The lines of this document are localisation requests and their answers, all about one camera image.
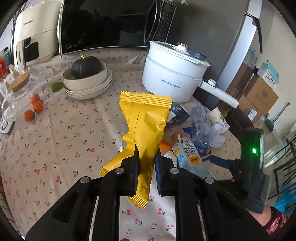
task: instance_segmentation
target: refrigerator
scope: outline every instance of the refrigerator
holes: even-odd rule
[[[186,0],[177,5],[168,42],[184,43],[208,57],[211,64],[204,75],[226,91],[252,44],[264,51],[260,14],[267,0]],[[218,99],[197,88],[193,95],[209,109]]]

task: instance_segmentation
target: table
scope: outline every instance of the table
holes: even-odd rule
[[[97,98],[79,101],[63,91],[52,93],[50,84],[61,75],[78,53],[54,57],[48,63],[31,66],[36,82],[42,82],[45,108],[31,123],[17,119],[10,136],[0,137],[0,169],[9,207],[22,234],[82,176],[98,178],[99,170],[117,153],[121,145],[123,115],[120,91],[145,93],[141,83],[146,49],[110,48],[84,51],[107,63],[113,72],[111,87]],[[190,112],[198,102],[192,98],[183,106]],[[225,132],[221,148],[212,154],[222,158],[240,157],[240,144]],[[206,161],[217,179],[230,179],[227,169]],[[173,197],[160,197],[152,178],[150,199],[144,210],[121,198],[120,239],[174,240]]]

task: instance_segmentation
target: tangerine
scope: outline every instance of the tangerine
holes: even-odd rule
[[[40,96],[38,94],[33,94],[31,97],[30,97],[30,103],[31,104],[34,104],[36,101],[39,101],[40,100]]]
[[[27,111],[25,111],[23,117],[24,117],[25,121],[31,121],[35,118],[35,113],[32,110],[27,110]]]
[[[36,101],[34,104],[33,104],[33,110],[36,112],[36,113],[40,113],[42,110],[43,110],[43,103],[38,100]]]

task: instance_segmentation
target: stacked plates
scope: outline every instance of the stacked plates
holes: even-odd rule
[[[112,84],[112,71],[110,69],[107,70],[107,77],[105,81],[98,85],[97,87],[84,90],[84,91],[70,91],[65,89],[66,95],[69,97],[76,99],[76,100],[86,100],[86,99],[92,99],[94,97],[99,96],[100,94],[103,94]]]

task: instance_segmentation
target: crumpled plastic bottle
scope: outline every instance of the crumpled plastic bottle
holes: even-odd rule
[[[194,106],[191,114],[191,137],[197,148],[209,147],[215,132],[208,120],[207,111],[203,105]]]

